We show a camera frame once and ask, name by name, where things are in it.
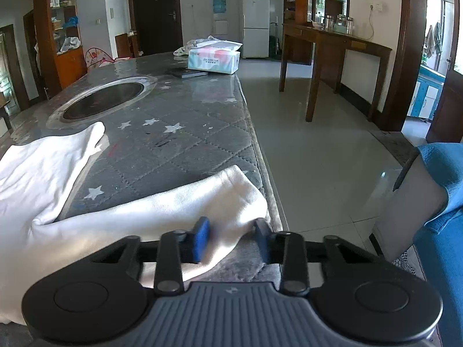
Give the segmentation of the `wooden shelf cabinet left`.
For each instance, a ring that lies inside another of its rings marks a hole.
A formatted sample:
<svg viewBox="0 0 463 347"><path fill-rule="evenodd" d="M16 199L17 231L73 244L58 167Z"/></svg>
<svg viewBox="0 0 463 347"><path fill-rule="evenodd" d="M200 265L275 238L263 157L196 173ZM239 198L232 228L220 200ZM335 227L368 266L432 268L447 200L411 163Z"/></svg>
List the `wooden shelf cabinet left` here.
<svg viewBox="0 0 463 347"><path fill-rule="evenodd" d="M77 0L33 0L38 58L50 97L87 73Z"/></svg>

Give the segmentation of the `dark wooden door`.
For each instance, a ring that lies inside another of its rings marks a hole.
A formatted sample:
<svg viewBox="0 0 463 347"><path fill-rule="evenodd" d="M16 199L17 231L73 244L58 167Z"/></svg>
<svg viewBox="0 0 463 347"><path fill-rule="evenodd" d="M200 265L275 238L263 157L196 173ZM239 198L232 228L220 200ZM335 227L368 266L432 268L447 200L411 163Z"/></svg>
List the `dark wooden door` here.
<svg viewBox="0 0 463 347"><path fill-rule="evenodd" d="M172 53L181 47L181 0L128 1L130 26L145 56Z"/></svg>

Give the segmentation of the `polka dot play tent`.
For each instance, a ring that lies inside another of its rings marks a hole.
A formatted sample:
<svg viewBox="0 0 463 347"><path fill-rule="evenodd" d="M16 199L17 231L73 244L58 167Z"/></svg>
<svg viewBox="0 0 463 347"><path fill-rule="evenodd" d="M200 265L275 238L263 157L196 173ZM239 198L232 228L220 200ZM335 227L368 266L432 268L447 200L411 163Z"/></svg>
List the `polka dot play tent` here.
<svg viewBox="0 0 463 347"><path fill-rule="evenodd" d="M115 60L105 51L97 47L89 48L85 53L85 61L88 70L113 64Z"/></svg>

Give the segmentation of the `white cream garment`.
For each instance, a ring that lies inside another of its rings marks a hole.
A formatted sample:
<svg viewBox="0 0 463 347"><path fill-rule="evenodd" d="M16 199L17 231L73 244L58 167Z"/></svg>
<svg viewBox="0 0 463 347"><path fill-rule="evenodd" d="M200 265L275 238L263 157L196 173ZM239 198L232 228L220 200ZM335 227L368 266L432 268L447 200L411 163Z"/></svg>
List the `white cream garment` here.
<svg viewBox="0 0 463 347"><path fill-rule="evenodd" d="M67 198L105 127L97 122L69 136L49 136L12 146L1 158L1 321L23 323L22 298L33 284L129 235L154 241L171 230L189 230L201 217L212 231L198 264L184 279L216 266L268 216L262 193L237 166L173 190L112 208L60 219Z"/></svg>

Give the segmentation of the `white refrigerator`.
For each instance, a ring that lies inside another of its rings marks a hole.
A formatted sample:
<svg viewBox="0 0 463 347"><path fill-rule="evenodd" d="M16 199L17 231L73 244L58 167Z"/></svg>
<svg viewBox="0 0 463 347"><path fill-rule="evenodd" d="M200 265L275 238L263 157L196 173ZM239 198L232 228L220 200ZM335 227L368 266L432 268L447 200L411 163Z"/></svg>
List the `white refrigerator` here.
<svg viewBox="0 0 463 347"><path fill-rule="evenodd" d="M267 58L270 0L242 0L242 57Z"/></svg>

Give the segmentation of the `tissue box pastel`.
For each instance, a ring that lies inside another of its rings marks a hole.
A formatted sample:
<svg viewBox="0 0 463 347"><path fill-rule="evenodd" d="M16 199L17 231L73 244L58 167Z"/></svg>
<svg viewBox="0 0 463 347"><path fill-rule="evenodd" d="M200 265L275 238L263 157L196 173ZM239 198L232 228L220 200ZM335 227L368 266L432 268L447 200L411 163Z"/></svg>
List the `tissue box pastel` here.
<svg viewBox="0 0 463 347"><path fill-rule="evenodd" d="M188 54L187 68L220 74L235 74L238 70L242 43L215 41L195 47Z"/></svg>

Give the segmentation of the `blue cloth chair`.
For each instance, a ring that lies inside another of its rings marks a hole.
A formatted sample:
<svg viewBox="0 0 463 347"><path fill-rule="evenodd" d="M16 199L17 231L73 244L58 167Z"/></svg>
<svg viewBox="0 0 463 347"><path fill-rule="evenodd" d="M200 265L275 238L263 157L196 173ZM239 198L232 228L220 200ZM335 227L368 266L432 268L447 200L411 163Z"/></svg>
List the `blue cloth chair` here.
<svg viewBox="0 0 463 347"><path fill-rule="evenodd" d="M377 218L375 252L432 284L443 315L435 346L462 345L462 145L418 147L400 172L393 195Z"/></svg>

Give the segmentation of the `floral crumpled cloth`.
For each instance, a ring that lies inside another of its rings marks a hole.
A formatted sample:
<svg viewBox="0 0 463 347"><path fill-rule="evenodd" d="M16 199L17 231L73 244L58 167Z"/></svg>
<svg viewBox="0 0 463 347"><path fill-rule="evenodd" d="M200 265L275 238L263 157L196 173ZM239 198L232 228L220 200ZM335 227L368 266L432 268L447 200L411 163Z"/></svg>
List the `floral crumpled cloth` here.
<svg viewBox="0 0 463 347"><path fill-rule="evenodd" d="M180 47L179 49L176 49L173 52L173 55L174 56L187 56L192 49L201 48L206 45L211 45L217 41L218 39L214 38L214 36L212 35L208 36L207 38L192 39L188 41L184 46Z"/></svg>

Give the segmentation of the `wooden side table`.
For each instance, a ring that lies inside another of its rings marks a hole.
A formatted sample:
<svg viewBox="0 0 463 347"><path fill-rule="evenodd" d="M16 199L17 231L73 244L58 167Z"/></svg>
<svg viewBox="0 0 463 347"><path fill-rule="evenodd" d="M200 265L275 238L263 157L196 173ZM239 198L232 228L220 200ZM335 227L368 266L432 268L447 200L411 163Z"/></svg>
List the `wooden side table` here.
<svg viewBox="0 0 463 347"><path fill-rule="evenodd" d="M391 49L360 39L348 34L329 32L289 21L283 25L282 59L279 77L279 90L285 90L287 64L293 44L297 41L308 42L315 46L313 56L312 80L308 93L308 104L305 120L311 122L315 112L319 83L322 80L323 68L328 67L328 74L333 78L332 85L337 90L341 85L345 65L345 54L348 50L375 56L379 59L379 68L374 88L374 96L365 115L371 121L377 110L388 70Z"/></svg>

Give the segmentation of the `grey star quilted table cover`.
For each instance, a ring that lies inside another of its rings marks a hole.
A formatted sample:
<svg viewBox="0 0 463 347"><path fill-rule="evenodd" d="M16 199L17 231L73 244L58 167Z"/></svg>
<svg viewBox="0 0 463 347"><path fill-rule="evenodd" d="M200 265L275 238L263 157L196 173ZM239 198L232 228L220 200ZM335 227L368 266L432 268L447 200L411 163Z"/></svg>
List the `grey star quilted table cover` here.
<svg viewBox="0 0 463 347"><path fill-rule="evenodd" d="M264 218L274 230L281 220L268 169L236 75L211 75L182 80L167 70L184 61L170 54L100 67L35 110L17 118L10 141L1 144L1 158L12 146L49 136L69 136L94 123L104 125L100 149L78 176L60 213L68 219L173 190L237 166L268 204ZM142 100L75 127L50 129L49 116L78 93L133 76L157 77L157 85ZM213 281L278 282L277 266L260 261L257 245L244 234L214 268L195 277ZM27 346L31 335L22 324L1 321L3 346Z"/></svg>

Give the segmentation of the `round black induction cooktop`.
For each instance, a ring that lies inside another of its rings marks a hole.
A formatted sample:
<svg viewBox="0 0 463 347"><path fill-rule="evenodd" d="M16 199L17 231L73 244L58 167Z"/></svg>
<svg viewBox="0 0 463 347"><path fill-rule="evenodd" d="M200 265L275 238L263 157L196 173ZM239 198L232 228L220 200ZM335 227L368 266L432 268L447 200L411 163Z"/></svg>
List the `round black induction cooktop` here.
<svg viewBox="0 0 463 347"><path fill-rule="evenodd" d="M155 88L157 80L152 76L133 76L89 88L57 107L49 116L46 127L71 128L84 122L95 122L142 100Z"/></svg>

